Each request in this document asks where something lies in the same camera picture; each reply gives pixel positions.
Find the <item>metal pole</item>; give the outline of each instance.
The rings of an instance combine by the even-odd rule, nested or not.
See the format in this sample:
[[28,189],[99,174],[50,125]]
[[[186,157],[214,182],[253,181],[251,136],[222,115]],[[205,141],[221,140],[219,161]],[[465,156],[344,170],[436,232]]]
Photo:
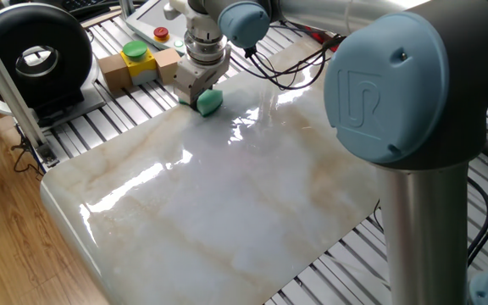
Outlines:
[[7,69],[3,65],[0,59],[0,94],[10,108],[16,120],[25,136],[30,140],[31,145],[34,148],[47,142],[47,139],[42,134],[39,125],[31,115],[31,111],[28,109],[24,102],[24,98],[20,95],[18,88],[10,77]]
[[466,305],[468,164],[377,172],[393,305]]
[[126,20],[127,17],[135,13],[135,5],[133,5],[133,0],[119,0],[119,6],[122,8],[122,19]]
[[428,1],[278,0],[278,9],[288,21],[347,36],[383,15],[402,12]]

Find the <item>white marble surface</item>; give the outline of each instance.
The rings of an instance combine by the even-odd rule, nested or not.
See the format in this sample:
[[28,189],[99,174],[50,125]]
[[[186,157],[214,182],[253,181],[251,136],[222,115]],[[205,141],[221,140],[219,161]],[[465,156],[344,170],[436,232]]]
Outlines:
[[372,212],[374,168],[337,141],[323,83],[240,74],[213,116],[173,108],[48,172],[43,201],[112,303],[262,304]]

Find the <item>metal table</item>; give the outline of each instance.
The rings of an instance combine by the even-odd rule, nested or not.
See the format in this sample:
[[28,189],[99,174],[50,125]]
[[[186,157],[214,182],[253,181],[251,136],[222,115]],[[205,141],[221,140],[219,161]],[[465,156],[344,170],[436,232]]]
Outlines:
[[[97,58],[116,54],[127,42],[141,40],[120,17],[91,25],[87,32]],[[269,56],[301,38],[302,33],[293,30],[270,29],[258,44],[258,50]],[[251,65],[241,49],[234,50],[233,60]],[[240,72],[232,64],[220,81]],[[157,81],[119,95],[111,94],[102,78],[96,81],[95,87],[103,95],[105,106],[44,132],[60,162],[85,153],[177,104],[173,88]],[[469,176],[488,193],[488,157],[481,155],[473,161]],[[469,243],[484,219],[485,204],[480,194],[469,186]],[[469,277],[482,270],[488,270],[488,243],[470,267]],[[368,217],[266,304],[391,304],[388,282],[384,237],[374,218]]]

